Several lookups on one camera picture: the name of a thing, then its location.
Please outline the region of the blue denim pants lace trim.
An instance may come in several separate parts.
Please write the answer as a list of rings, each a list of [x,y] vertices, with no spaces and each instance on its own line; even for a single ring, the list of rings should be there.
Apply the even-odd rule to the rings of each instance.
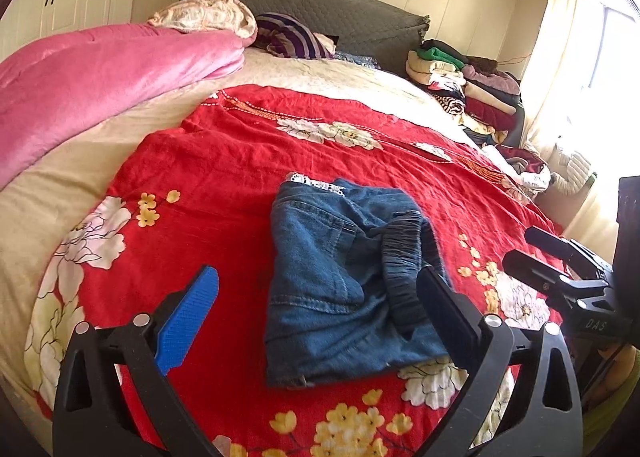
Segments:
[[[271,232],[268,385],[312,388],[446,355],[416,281],[422,269],[447,272],[430,220],[405,191],[293,172]]]

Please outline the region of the white puffy jacket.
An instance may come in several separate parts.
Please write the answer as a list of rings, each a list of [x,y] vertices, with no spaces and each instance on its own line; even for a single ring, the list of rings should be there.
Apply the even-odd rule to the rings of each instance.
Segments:
[[[575,196],[584,188],[591,188],[598,174],[579,151],[564,149],[556,144],[550,158],[550,187],[564,196]]]

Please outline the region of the beige bed cover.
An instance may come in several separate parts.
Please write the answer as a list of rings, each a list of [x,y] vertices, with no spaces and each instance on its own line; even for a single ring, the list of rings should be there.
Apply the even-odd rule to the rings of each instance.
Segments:
[[[32,396],[23,353],[53,250],[102,200],[108,183],[145,136],[175,128],[210,94],[242,84],[355,99],[456,142],[469,140],[431,96],[399,76],[339,60],[277,58],[250,48],[243,68],[231,76],[142,102],[51,150],[1,191],[1,386],[46,451],[52,448],[52,425]]]

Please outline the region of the cream window curtain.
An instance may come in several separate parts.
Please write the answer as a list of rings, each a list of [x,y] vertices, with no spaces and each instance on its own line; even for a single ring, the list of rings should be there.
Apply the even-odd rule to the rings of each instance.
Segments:
[[[522,83],[525,136],[562,168],[565,236],[614,255],[618,181],[639,172],[639,11],[631,0],[548,0]]]

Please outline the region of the red floral bed sheet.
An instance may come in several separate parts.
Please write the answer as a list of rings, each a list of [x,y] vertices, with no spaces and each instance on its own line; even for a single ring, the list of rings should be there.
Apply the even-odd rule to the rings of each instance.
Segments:
[[[143,139],[67,227],[25,347],[50,414],[73,329],[153,310],[203,266],[219,291],[182,366],[186,408],[231,456],[407,456],[466,374],[416,297],[425,265],[483,312],[555,313],[503,273],[552,224],[473,149],[354,100],[244,85]]]

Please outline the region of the pile of folded clothes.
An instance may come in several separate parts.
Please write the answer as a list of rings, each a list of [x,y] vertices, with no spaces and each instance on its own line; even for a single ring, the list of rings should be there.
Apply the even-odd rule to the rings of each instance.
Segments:
[[[493,60],[464,56],[439,40],[409,50],[405,69],[527,197],[549,188],[547,163],[524,144],[525,109],[520,82],[512,74]]]

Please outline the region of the pink plush blanket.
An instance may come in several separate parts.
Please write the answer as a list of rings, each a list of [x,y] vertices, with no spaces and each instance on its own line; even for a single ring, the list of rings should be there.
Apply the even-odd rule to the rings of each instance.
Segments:
[[[242,68],[229,30],[110,24],[31,42],[1,63],[1,183],[131,107]]]

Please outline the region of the grey quilted headboard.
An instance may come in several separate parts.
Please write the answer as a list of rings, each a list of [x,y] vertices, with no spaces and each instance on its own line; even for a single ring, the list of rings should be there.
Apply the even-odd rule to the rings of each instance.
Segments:
[[[378,0],[240,0],[256,16],[280,13],[315,32],[333,35],[341,52],[374,58],[385,71],[405,74],[409,50],[423,42],[430,18]]]

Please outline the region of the beige floral pillow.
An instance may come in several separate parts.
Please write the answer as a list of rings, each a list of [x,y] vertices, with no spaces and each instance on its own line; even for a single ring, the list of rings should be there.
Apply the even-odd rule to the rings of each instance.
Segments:
[[[232,31],[245,47],[255,42],[258,32],[254,14],[240,0],[181,0],[154,13],[146,22],[183,33]]]

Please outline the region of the purple striped garment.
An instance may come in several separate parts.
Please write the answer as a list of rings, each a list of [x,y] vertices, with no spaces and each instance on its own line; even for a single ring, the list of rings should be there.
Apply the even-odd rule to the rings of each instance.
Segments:
[[[279,13],[256,17],[255,45],[272,56],[295,59],[331,59],[332,53],[307,26]]]

